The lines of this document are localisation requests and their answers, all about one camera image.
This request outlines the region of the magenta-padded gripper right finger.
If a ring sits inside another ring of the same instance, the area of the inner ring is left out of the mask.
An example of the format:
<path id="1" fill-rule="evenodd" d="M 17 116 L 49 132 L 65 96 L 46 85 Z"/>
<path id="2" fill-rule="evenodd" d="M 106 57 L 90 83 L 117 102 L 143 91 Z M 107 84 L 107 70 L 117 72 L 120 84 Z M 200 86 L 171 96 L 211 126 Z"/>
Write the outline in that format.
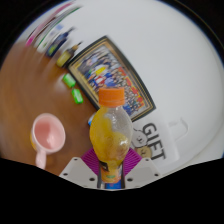
<path id="1" fill-rule="evenodd" d="M 142 158 L 130 149 L 123 161 L 122 188 L 134 189 L 150 184 L 162 175 L 150 158 Z"/>

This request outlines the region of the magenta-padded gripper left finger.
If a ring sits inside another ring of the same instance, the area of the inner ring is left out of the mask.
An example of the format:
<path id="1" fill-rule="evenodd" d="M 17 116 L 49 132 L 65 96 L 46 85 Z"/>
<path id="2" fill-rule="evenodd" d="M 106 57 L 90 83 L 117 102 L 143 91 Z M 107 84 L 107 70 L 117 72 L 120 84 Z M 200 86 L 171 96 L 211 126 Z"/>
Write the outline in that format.
<path id="1" fill-rule="evenodd" d="M 99 161 L 94 150 L 90 149 L 81 157 L 73 157 L 60 177 L 84 188 L 98 188 L 98 175 Z"/>

